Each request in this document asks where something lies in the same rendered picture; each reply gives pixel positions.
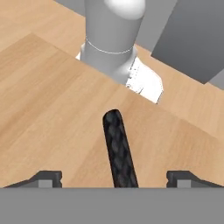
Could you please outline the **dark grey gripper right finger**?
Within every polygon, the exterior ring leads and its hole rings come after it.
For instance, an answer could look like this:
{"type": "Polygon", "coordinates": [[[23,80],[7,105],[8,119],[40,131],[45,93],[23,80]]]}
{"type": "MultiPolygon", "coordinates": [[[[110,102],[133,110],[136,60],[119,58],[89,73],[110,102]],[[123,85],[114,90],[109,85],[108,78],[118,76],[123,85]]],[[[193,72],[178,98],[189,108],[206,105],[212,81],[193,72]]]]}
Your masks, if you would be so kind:
{"type": "Polygon", "coordinates": [[[168,171],[166,178],[167,188],[220,187],[218,184],[198,178],[190,171],[168,171]]]}

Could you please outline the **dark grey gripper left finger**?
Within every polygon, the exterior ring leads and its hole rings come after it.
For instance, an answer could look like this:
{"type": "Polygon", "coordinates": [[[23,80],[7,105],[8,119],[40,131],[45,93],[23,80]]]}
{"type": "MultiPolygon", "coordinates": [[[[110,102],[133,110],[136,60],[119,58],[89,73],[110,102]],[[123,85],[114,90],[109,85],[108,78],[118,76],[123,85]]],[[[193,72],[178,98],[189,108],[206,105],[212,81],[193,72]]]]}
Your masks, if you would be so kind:
{"type": "Polygon", "coordinates": [[[62,171],[39,171],[31,178],[7,185],[12,187],[61,188],[62,171]]]}

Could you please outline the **grey white round column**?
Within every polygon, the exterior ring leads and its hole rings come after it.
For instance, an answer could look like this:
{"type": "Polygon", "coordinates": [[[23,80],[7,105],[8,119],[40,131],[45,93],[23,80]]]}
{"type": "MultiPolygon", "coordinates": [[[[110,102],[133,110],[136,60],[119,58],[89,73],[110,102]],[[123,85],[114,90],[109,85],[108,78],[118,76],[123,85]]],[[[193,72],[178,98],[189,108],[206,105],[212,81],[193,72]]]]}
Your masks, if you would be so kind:
{"type": "Polygon", "coordinates": [[[145,0],[84,0],[86,37],[76,56],[114,81],[158,103],[162,79],[137,57],[145,0]]]}

